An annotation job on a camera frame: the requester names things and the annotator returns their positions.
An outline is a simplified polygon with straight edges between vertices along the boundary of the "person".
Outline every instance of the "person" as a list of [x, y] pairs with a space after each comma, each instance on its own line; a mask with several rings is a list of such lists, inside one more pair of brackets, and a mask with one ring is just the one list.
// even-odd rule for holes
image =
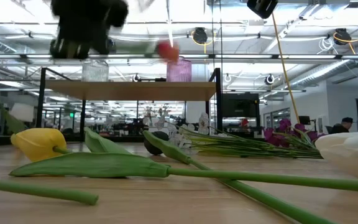
[[335, 124], [331, 131], [331, 134], [337, 133], [348, 133], [349, 129], [352, 127], [353, 118], [343, 118], [340, 124]]

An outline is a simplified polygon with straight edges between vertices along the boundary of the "desk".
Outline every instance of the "desk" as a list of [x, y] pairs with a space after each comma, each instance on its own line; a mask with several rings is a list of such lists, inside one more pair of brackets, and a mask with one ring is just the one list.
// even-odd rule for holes
[[[123, 144], [134, 154], [150, 156], [143, 144]], [[86, 146], [70, 144], [75, 151]], [[324, 160], [243, 159], [195, 156], [214, 169], [268, 172], [309, 177], [351, 178]], [[153, 160], [186, 168], [166, 157]], [[171, 176], [166, 179], [131, 177], [89, 179], [80, 177], [9, 177], [19, 165], [12, 146], [0, 146], [0, 179], [65, 187], [99, 194], [95, 207], [30, 195], [0, 192], [0, 224], [280, 224], [291, 223], [269, 208], [212, 179]], [[358, 223], [358, 192], [292, 185], [247, 182], [253, 187], [305, 208], [337, 223]]]

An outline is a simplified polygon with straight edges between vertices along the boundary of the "black cap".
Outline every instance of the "black cap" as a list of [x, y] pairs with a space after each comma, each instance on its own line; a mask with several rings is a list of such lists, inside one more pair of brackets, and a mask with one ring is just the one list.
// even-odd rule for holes
[[353, 118], [343, 118], [342, 122], [353, 123]]

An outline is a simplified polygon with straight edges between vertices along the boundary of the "yellow tulip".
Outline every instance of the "yellow tulip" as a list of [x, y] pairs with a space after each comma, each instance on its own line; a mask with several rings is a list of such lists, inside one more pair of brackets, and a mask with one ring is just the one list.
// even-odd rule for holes
[[63, 134], [53, 128], [32, 128], [11, 136], [12, 144], [19, 148], [32, 162], [61, 156], [53, 149], [66, 149]]

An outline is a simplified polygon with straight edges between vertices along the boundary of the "shelf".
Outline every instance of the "shelf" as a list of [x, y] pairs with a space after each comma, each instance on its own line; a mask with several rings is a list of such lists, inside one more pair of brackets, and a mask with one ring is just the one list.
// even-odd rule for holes
[[46, 88], [81, 100], [209, 101], [213, 82], [46, 81]]

